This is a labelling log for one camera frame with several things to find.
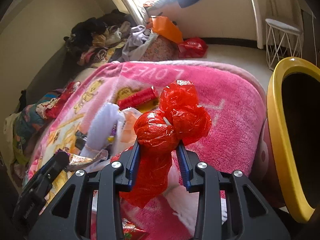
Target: white stool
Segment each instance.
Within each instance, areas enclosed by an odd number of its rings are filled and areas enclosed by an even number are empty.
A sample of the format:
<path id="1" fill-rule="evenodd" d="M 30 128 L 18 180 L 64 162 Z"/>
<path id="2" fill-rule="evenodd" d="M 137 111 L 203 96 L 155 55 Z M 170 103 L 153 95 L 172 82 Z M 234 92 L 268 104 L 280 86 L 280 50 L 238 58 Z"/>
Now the white stool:
<path id="1" fill-rule="evenodd" d="M 284 57 L 302 57 L 301 34 L 302 30 L 295 24 L 266 19 L 266 49 L 269 69 L 274 70 L 276 58 L 279 62 Z"/>

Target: blue gripper pad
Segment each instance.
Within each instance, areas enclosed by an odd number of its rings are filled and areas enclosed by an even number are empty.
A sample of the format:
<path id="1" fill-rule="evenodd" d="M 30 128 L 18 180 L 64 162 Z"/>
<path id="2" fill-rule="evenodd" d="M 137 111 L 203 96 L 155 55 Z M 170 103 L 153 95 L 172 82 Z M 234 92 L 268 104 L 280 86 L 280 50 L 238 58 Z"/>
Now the blue gripper pad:
<path id="1" fill-rule="evenodd" d="M 138 140 L 136 140 L 136 142 L 134 143 L 127 167 L 126 167 L 126 171 L 125 171 L 125 176 L 129 180 L 128 186 L 131 190 L 134 184 L 136 183 L 139 163 L 140 163 L 140 145 L 138 143 Z"/>
<path id="2" fill-rule="evenodd" d="M 187 156 L 186 148 L 184 147 L 182 141 L 180 141 L 176 149 L 176 152 L 177 152 L 177 158 L 179 162 L 182 182 L 183 182 L 183 185 L 186 187 L 187 191 L 189 191 L 191 189 L 191 182 L 190 182 L 191 172 L 188 167 L 188 160 L 187 160 L 188 156 Z"/>

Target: yellow chair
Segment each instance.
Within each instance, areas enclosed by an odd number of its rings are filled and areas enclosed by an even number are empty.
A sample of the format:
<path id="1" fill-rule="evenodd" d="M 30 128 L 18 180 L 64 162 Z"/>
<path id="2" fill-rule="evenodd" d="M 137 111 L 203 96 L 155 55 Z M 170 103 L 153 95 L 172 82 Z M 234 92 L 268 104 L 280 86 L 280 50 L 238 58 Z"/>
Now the yellow chair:
<path id="1" fill-rule="evenodd" d="M 277 64 L 267 93 L 269 132 L 285 204 L 300 223 L 308 222 L 320 202 L 319 101 L 320 69 L 297 57 Z"/>

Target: pink fleece blanket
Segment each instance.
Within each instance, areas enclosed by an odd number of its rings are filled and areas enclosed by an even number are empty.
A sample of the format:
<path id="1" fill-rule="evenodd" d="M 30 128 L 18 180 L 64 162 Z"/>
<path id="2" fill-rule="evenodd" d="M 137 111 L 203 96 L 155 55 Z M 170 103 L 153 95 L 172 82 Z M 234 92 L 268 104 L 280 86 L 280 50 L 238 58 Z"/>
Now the pink fleece blanket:
<path id="1" fill-rule="evenodd" d="M 154 86 L 160 93 L 177 79 L 195 84 L 200 104 L 212 118 L 207 138 L 191 144 L 188 150 L 198 153 L 201 161 L 219 171 L 231 173 L 239 169 L 248 175 L 265 120 L 264 99 L 239 75 L 201 65 L 115 62 L 100 67 L 70 97 L 38 143 L 35 158 L 41 156 L 44 164 L 59 148 L 72 152 L 75 132 L 86 133 L 99 108 L 105 102 L 116 103 L 124 91 Z M 124 202 L 122 210 L 129 220 L 149 233 L 147 239 L 189 239 L 192 230 L 184 227 L 188 222 L 185 223 L 170 207 L 175 205 L 169 203 L 161 195 L 143 210 Z"/>

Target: red bag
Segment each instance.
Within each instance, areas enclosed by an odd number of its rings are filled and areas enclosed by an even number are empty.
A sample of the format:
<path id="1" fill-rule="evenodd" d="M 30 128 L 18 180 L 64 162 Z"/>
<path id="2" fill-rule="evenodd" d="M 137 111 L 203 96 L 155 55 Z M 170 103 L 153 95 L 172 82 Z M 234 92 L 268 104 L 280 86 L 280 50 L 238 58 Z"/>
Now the red bag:
<path id="1" fill-rule="evenodd" d="M 179 58 L 203 57 L 207 52 L 208 45 L 200 38 L 190 38 L 178 44 Z"/>
<path id="2" fill-rule="evenodd" d="M 150 199 L 167 189 L 171 152 L 181 139 L 188 145 L 208 135 L 211 118 L 198 103 L 194 84 L 177 80 L 162 91 L 160 110 L 138 118 L 134 125 L 140 143 L 137 180 L 131 192 L 120 192 L 130 204 L 144 208 Z"/>

